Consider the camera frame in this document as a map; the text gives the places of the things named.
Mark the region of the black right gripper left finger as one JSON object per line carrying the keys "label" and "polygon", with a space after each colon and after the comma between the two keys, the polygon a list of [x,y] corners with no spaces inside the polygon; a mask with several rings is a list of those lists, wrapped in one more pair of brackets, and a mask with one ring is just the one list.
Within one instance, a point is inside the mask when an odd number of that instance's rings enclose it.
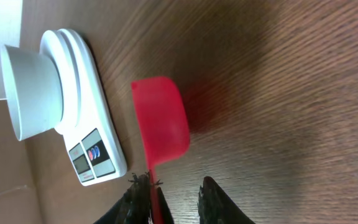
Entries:
{"label": "black right gripper left finger", "polygon": [[150,183],[150,172],[136,175],[132,173],[131,186],[124,192],[123,196],[98,220],[97,224],[136,224],[154,222],[152,215],[152,199],[150,190],[154,187],[157,191],[158,204],[162,215],[162,223],[174,224],[172,213],[165,200],[160,180]]}

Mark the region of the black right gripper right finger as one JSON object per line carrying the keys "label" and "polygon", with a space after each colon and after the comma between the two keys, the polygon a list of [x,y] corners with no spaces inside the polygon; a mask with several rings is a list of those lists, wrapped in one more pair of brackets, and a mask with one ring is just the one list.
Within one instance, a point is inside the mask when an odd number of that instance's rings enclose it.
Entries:
{"label": "black right gripper right finger", "polygon": [[198,192],[198,214],[201,224],[255,224],[210,176]]}

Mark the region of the red plastic measuring scoop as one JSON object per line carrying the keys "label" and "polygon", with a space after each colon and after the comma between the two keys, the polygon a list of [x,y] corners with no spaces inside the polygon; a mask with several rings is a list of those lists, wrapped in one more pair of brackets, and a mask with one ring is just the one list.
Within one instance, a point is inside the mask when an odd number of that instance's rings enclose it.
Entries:
{"label": "red plastic measuring scoop", "polygon": [[190,130],[182,97],[168,77],[133,81],[131,91],[150,174],[152,219],[154,223],[173,223],[162,190],[157,186],[155,167],[180,158],[189,148]]}

